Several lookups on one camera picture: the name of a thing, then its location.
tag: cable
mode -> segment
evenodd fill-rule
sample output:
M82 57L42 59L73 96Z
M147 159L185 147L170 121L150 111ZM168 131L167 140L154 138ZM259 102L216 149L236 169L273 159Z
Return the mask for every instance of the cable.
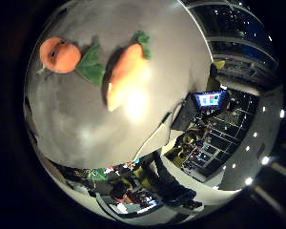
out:
M184 99L182 99L181 102L178 102L178 103L174 106L174 108L173 108L173 110L172 110L171 112L167 112L167 113L165 114L165 116L163 117L163 119L162 119L160 125L153 131L153 133L149 136L149 138L147 138L147 139L143 142L143 144L140 146L140 148L138 149L138 151L135 153L135 156L133 157L133 161L136 160L136 159L139 157L139 155L141 154L141 151L142 151L143 148L147 145L147 143L148 143L163 127L165 127L165 122L166 122L166 120L167 120L167 119L170 117L170 115L171 115L172 118L171 118L171 123L170 123L169 136L168 136L168 139L167 139L167 143L168 143L168 141L170 140L170 135L171 135L171 125L172 125L172 123L173 123L174 112L175 112L176 108L177 108L180 104L183 104L183 103L184 103Z

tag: green leaf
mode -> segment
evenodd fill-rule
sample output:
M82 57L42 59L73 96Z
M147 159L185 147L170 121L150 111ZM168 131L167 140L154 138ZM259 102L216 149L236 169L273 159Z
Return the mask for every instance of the green leaf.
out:
M133 43L138 43L142 46L143 54L146 59L152 58L152 51L149 46L151 38L149 37L149 35L147 35L143 31L138 31L134 34L132 41Z
M141 45L142 46L142 49L143 49L143 55L146 59L152 59L152 51L151 51L151 48L150 46L148 45Z
M79 67L77 68L78 71L91 83L94 83L96 85L101 85L103 81L103 77L105 74L105 67L100 64L95 64L92 66L86 66L86 67Z
M80 63L76 66L76 69L82 74L83 77L96 85L102 84L105 73L105 67L97 63L99 59L99 48L99 43L91 46L81 59Z

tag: window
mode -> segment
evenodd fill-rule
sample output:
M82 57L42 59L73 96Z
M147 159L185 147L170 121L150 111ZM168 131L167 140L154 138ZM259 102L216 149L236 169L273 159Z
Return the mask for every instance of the window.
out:
M245 38L270 52L273 51L272 43L263 25L244 10L224 5L208 5L193 8L191 11L202 23L206 36Z
M261 65L264 65L271 70L276 69L276 62L266 53L254 47L239 44L236 42L226 41L211 41L210 44L213 54L244 56L246 58L250 58L256 62L259 62Z

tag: monitor screen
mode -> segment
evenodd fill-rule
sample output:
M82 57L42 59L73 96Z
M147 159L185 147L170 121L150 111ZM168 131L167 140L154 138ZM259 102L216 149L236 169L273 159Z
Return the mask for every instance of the monitor screen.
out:
M227 91L195 93L194 98L200 110L217 110L223 105Z

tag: orange fruit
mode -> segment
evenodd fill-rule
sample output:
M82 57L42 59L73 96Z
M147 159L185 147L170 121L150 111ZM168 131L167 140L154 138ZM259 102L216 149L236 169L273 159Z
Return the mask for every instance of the orange fruit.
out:
M55 73L72 72L81 59L80 50L59 37L45 40L39 49L41 62Z

